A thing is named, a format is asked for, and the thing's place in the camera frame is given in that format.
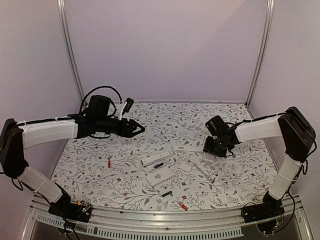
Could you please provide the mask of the white battery holder box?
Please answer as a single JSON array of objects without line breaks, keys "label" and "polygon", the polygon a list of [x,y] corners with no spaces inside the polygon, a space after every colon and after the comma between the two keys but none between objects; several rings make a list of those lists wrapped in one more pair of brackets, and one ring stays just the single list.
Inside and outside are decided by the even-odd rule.
[{"label": "white battery holder box", "polygon": [[166,158],[169,158],[173,155],[173,151],[172,150],[167,150],[167,151],[164,151],[164,152],[160,152],[160,153],[157,153],[155,155],[151,155],[149,157],[146,157],[144,159],[141,160],[141,164],[143,167],[147,167],[147,166],[150,166],[152,164],[155,164],[157,163],[158,161],[161,161],[161,160],[164,160]]}]

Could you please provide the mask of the white battery compartment cover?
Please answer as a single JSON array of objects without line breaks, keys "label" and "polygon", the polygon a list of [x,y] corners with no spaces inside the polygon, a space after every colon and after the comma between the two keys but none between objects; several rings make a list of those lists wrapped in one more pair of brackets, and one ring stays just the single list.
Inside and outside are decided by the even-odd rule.
[{"label": "white battery compartment cover", "polygon": [[183,171],[183,172],[186,172],[186,173],[189,173],[191,170],[192,170],[192,167],[190,165],[187,165],[185,164],[184,162],[182,162],[178,168]]}]

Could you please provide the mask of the black battery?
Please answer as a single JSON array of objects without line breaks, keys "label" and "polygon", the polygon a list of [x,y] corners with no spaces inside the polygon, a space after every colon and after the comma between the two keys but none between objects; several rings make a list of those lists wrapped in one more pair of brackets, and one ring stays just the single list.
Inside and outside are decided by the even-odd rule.
[{"label": "black battery", "polygon": [[168,192],[162,194],[161,196],[162,196],[163,198],[166,197],[166,196],[172,197],[172,196],[173,196],[173,193],[172,193],[172,191],[168,191]]},{"label": "black battery", "polygon": [[157,169],[157,168],[159,168],[159,167],[161,167],[161,166],[163,166],[163,165],[164,165],[164,163],[163,163],[163,162],[161,162],[161,163],[159,163],[159,164],[155,165],[155,166],[154,166],[154,168],[155,168],[155,169]]}]

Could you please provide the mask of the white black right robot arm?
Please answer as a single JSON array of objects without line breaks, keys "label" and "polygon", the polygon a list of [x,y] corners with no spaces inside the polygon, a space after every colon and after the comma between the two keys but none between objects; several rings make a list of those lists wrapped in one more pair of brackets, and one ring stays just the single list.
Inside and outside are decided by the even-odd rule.
[{"label": "white black right robot arm", "polygon": [[308,157],[317,149],[315,130],[295,106],[284,112],[245,119],[234,124],[223,121],[217,115],[207,121],[205,126],[210,136],[205,140],[203,152],[221,158],[226,158],[236,145],[244,142],[282,138],[285,157],[258,208],[262,218],[269,218],[278,210],[283,196],[289,192],[300,172],[308,169]]}]

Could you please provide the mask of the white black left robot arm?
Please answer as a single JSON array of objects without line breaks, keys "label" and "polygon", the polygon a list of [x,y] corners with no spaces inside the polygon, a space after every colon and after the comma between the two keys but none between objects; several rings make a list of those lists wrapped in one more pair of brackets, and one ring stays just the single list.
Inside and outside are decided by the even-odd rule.
[{"label": "white black left robot arm", "polygon": [[70,195],[30,167],[25,160],[25,150],[59,140],[95,137],[96,133],[133,138],[145,131],[135,120],[123,117],[133,103],[134,100],[128,98],[119,107],[114,107],[113,113],[109,113],[109,107],[115,105],[113,101],[107,96],[93,95],[87,108],[76,114],[29,122],[7,119],[0,134],[3,174],[42,195],[63,217],[70,217],[75,211]]}]

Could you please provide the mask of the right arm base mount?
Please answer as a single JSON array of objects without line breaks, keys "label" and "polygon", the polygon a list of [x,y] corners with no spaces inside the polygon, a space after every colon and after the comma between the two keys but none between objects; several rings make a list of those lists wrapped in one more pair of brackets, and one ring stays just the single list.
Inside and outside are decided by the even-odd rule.
[{"label": "right arm base mount", "polygon": [[256,223],[258,231],[263,235],[273,235],[284,220],[285,210],[280,204],[272,209],[264,203],[248,202],[241,209],[245,223]]}]

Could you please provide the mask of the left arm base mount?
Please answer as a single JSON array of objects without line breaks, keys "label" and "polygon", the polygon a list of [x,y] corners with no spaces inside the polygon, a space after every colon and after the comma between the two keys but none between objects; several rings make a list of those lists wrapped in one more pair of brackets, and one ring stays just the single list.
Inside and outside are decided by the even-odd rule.
[{"label": "left arm base mount", "polygon": [[84,200],[71,202],[70,199],[59,199],[56,203],[51,202],[48,213],[67,220],[88,223],[92,214],[92,205]]}]

